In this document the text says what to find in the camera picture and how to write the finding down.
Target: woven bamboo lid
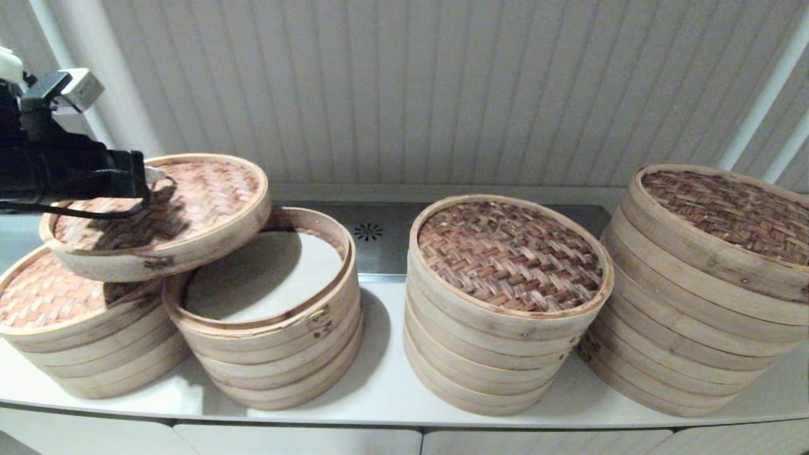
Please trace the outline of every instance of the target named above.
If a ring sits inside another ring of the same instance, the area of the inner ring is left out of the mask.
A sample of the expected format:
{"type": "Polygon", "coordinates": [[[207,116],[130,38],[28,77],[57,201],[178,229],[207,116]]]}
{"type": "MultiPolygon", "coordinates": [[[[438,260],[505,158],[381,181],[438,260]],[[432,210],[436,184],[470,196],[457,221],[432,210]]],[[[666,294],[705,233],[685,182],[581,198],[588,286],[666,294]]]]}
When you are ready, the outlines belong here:
{"type": "Polygon", "coordinates": [[[42,334],[88,321],[123,302],[159,294],[159,282],[102,283],[80,277],[39,247],[0,277],[0,334],[42,334]]]}
{"type": "Polygon", "coordinates": [[[809,266],[807,201],[699,168],[659,169],[640,178],[658,204],[689,225],[749,252],[809,266]]]}
{"type": "Polygon", "coordinates": [[[609,259],[595,238],[557,212],[518,199],[437,202],[413,225],[414,247],[434,276],[469,301],[514,315],[574,315],[603,302],[612,287],[609,259]]]}
{"type": "MultiPolygon", "coordinates": [[[[229,155],[172,155],[146,162],[166,171],[152,202],[124,220],[45,215],[40,236],[63,265],[105,282],[143,281],[191,270],[236,250],[261,229],[271,201],[265,173],[229,155]]],[[[127,210],[132,199],[64,204],[91,211],[127,210]]]]}

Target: open steamer basket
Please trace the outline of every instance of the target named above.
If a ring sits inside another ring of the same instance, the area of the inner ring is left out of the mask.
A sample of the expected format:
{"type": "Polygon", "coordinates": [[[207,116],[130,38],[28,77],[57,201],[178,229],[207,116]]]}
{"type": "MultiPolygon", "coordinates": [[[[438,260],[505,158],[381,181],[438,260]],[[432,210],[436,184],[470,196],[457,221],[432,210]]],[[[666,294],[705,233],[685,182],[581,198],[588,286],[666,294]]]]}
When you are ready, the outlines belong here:
{"type": "Polygon", "coordinates": [[[649,166],[602,241],[615,291],[582,354],[641,404],[706,415],[807,339],[805,197],[718,169],[649,166]]]}
{"type": "Polygon", "coordinates": [[[85,279],[40,247],[0,277],[0,336],[74,396],[127,393],[189,354],[161,286],[85,279]]]}
{"type": "MultiPolygon", "coordinates": [[[[243,321],[190,311],[193,302],[189,304],[186,293],[193,273],[168,278],[163,301],[202,366],[226,395],[252,408],[280,410],[312,400],[348,370],[362,341],[362,307],[354,240],[335,219],[284,207],[273,212],[259,236],[268,232],[298,232],[328,242],[339,255],[339,270],[304,301],[285,302],[279,313],[243,321]]],[[[248,243],[243,250],[250,248],[248,243]]]]}
{"type": "MultiPolygon", "coordinates": [[[[40,236],[62,264],[89,279],[123,283],[164,277],[213,262],[252,239],[271,210],[269,182],[253,163],[229,155],[150,159],[168,178],[130,219],[44,215],[40,236]]],[[[75,210],[128,210],[132,199],[65,202],[75,210]]]]}
{"type": "Polygon", "coordinates": [[[405,353],[444,401],[514,414],[548,390],[612,283],[606,251],[570,219],[513,198],[444,199],[410,231],[405,353]]]}

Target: white pipe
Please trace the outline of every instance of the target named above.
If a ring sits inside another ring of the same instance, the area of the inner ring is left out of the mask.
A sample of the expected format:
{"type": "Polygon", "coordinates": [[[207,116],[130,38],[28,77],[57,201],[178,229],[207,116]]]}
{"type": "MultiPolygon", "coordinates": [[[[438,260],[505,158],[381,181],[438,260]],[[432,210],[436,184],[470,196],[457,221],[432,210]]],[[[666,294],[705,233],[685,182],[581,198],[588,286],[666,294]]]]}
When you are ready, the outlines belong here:
{"type": "Polygon", "coordinates": [[[789,44],[786,45],[784,53],[778,59],[778,63],[773,69],[773,73],[767,79],[767,83],[756,98],[756,102],[744,118],[742,125],[736,132],[736,135],[728,144],[725,151],[722,153],[722,158],[719,160],[717,166],[721,169],[730,171],[739,161],[739,157],[744,152],[750,143],[750,139],[758,130],[761,121],[764,120],[765,115],[772,107],[773,102],[781,93],[786,80],[792,74],[792,70],[798,63],[798,59],[803,54],[804,49],[809,43],[809,6],[804,8],[803,15],[801,16],[798,26],[795,28],[789,44]]]}
{"type": "Polygon", "coordinates": [[[769,183],[775,183],[787,166],[792,163],[792,160],[798,154],[801,146],[806,142],[809,137],[809,108],[803,113],[803,117],[792,130],[790,138],[786,140],[784,147],[778,152],[773,161],[769,164],[769,168],[761,177],[761,180],[769,183]]]}
{"type": "MultiPolygon", "coordinates": [[[[34,11],[34,16],[37,22],[40,23],[40,28],[45,35],[45,40],[48,41],[48,46],[56,58],[56,62],[60,68],[75,68],[76,61],[73,59],[73,54],[70,53],[70,48],[67,47],[65,37],[61,34],[59,23],[56,16],[46,0],[28,0],[31,9],[34,11]]],[[[89,108],[84,112],[84,119],[90,126],[93,135],[97,141],[103,142],[108,148],[118,148],[112,135],[109,133],[107,124],[98,113],[95,107],[89,108]]]]}

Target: black cable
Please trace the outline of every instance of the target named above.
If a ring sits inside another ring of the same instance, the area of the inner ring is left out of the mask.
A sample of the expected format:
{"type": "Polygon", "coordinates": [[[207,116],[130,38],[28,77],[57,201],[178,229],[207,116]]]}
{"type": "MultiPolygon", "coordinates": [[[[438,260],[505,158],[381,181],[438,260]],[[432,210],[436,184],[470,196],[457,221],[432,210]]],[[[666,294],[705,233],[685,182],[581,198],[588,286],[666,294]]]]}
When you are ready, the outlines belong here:
{"type": "Polygon", "coordinates": [[[93,174],[93,176],[95,176],[95,174],[103,175],[110,173],[129,176],[141,186],[143,190],[143,198],[141,198],[141,201],[136,206],[132,207],[129,210],[111,211],[104,213],[90,212],[84,210],[73,210],[65,207],[49,206],[46,204],[26,204],[22,202],[0,202],[0,210],[52,213],[55,215],[76,216],[79,218],[89,218],[89,219],[127,219],[144,211],[151,203],[151,191],[149,191],[149,185],[147,185],[142,178],[136,176],[131,172],[121,171],[120,169],[101,169],[89,173],[93,174]]]}

